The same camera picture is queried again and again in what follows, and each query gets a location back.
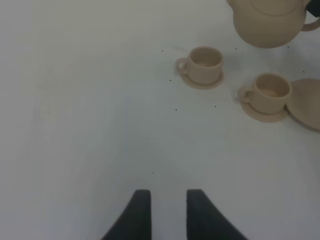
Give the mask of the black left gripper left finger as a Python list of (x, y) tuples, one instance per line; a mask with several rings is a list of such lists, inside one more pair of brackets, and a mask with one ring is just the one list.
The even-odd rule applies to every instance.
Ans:
[(151, 192), (136, 190), (124, 211), (103, 236), (102, 240), (151, 240), (152, 200)]

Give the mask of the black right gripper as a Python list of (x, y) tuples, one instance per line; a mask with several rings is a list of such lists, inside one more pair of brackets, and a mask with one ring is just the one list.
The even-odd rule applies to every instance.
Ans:
[(306, 10), (316, 18), (320, 17), (320, 0), (311, 0), (307, 6)]

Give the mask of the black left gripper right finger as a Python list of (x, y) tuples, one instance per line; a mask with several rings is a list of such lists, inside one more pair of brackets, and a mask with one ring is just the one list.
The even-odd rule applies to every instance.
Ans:
[(188, 240), (247, 239), (201, 189), (186, 193), (186, 236)]

